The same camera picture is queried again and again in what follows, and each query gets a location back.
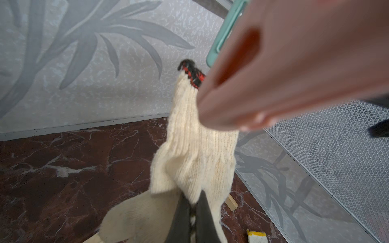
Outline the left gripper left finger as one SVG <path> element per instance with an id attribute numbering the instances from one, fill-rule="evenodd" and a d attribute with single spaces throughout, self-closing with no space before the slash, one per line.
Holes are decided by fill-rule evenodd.
<path id="1" fill-rule="evenodd" d="M 190 219 L 190 202 L 184 193 L 181 193 L 165 243 L 190 243 L 192 228 Z"/>

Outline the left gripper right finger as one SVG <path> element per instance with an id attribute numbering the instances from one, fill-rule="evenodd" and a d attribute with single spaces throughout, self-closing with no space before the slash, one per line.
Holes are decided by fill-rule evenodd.
<path id="1" fill-rule="evenodd" d="M 221 243 L 212 218 L 206 193 L 202 190 L 195 207 L 196 243 Z"/>

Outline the blue clip hanger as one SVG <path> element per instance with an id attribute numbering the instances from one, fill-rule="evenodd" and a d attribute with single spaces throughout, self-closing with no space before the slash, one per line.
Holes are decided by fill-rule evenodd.
<path id="1" fill-rule="evenodd" d="M 251 1 L 197 105 L 208 128 L 252 131 L 388 92 L 388 1 Z"/>

